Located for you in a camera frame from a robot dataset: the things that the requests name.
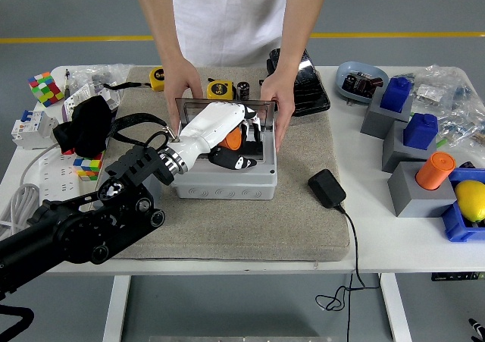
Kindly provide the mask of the person's left hand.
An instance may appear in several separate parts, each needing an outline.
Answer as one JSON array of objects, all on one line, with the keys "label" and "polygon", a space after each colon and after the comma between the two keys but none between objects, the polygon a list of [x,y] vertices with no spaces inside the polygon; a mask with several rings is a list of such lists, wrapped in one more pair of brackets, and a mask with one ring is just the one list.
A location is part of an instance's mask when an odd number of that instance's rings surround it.
[{"label": "person's left hand", "polygon": [[277,104],[277,119],[274,128],[277,152],[280,150],[295,111],[293,92],[295,78],[295,71],[289,68],[278,68],[264,80],[261,86],[261,100],[274,101]]}]

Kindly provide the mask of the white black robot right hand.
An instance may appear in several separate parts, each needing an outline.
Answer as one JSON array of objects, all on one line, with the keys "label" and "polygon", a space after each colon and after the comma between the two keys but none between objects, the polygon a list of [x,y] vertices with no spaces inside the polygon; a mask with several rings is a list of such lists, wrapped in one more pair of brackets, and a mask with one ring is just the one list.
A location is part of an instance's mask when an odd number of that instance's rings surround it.
[{"label": "white black robot right hand", "polygon": [[471,336],[473,342],[484,342],[485,338],[485,327],[477,322],[475,319],[468,319],[470,326],[474,329],[475,335]]}]

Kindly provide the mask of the person's right hand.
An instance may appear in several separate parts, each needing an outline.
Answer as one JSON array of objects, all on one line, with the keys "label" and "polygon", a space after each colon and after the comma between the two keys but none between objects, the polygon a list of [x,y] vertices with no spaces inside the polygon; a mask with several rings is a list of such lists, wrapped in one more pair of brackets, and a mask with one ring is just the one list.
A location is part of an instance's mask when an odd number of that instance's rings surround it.
[{"label": "person's right hand", "polygon": [[194,98],[202,98],[201,80],[196,68],[183,57],[167,62],[163,64],[163,67],[165,76],[164,96],[167,102],[167,110],[171,127],[177,132],[180,115],[176,99],[182,98],[188,89]]}]

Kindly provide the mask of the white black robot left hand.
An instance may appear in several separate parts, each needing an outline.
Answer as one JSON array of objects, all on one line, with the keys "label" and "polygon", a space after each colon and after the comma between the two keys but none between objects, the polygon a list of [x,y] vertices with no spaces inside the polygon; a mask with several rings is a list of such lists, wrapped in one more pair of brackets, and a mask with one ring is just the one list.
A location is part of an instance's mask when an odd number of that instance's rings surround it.
[{"label": "white black robot left hand", "polygon": [[208,104],[181,130],[180,140],[171,144],[172,150],[181,158],[183,171],[189,171],[201,154],[206,154],[211,163],[230,170],[256,166],[256,160],[219,145],[231,131],[247,121],[255,126],[255,138],[258,139],[261,122],[256,111],[238,103]]}]

